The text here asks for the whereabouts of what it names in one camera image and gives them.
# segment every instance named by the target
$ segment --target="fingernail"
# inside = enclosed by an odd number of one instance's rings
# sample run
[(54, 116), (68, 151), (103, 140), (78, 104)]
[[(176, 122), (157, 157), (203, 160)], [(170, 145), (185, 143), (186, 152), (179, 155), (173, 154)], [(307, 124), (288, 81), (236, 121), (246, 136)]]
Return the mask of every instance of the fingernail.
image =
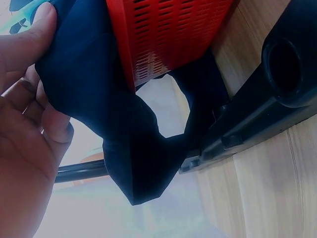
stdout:
[(52, 4), (50, 4), (48, 1), (41, 4), (35, 13), (33, 22), (37, 22), (38, 20), (45, 18), (52, 8)]

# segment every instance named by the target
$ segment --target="hand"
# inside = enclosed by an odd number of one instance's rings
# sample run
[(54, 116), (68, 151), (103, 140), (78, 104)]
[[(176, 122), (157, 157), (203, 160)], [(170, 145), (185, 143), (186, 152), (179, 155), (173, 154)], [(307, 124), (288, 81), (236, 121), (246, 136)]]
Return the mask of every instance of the hand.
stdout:
[(47, 101), (34, 63), (48, 49), (56, 11), (41, 5), (31, 29), (0, 36), (0, 237), (32, 237), (70, 145), (69, 117)]

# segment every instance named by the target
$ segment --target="black metal rod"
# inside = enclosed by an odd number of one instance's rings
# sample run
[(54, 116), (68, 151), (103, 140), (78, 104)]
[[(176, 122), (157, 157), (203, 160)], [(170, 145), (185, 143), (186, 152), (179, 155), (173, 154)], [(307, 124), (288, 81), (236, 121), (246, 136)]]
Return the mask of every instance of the black metal rod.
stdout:
[(91, 161), (58, 168), (55, 183), (90, 179), (108, 175), (103, 160)]

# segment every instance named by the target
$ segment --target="red plastic basket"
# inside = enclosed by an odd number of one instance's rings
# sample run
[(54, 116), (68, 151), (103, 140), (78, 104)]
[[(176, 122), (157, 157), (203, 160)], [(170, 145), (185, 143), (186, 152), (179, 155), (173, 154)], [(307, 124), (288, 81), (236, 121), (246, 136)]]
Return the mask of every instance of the red plastic basket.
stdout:
[(106, 0), (129, 87), (200, 58), (234, 0)]

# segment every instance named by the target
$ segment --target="finger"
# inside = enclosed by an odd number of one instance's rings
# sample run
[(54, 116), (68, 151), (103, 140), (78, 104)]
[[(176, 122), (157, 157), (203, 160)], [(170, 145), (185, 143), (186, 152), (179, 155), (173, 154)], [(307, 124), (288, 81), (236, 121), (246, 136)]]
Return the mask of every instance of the finger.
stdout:
[(27, 107), (23, 114), (36, 128), (38, 128), (41, 131), (41, 121), (43, 112), (44, 108), (42, 108), (42, 106), (37, 101), (33, 101), (30, 103), (30, 105)]
[(49, 48), (56, 29), (56, 10), (52, 4), (42, 4), (34, 24), (25, 32), (0, 36), (0, 65), (5, 72), (19, 71), (34, 64)]
[(44, 91), (43, 83), (40, 80), (38, 85), (38, 90), (36, 92), (36, 101), (43, 107), (46, 108), (46, 105), (48, 103), (48, 97), (46, 96), (46, 93)]
[(26, 70), (14, 71), (6, 73), (6, 79), (3, 83), (2, 92), (5, 92), (9, 87), (11, 87), (16, 81), (25, 75)]
[(13, 108), (23, 112), (29, 103), (35, 100), (39, 81), (40, 77), (33, 65), (27, 69), (25, 76), (10, 87), (3, 96), (11, 102)]
[(57, 164), (60, 164), (73, 138), (74, 128), (69, 120), (69, 116), (56, 111), (50, 103), (47, 104), (42, 115), (43, 136), (49, 144)]

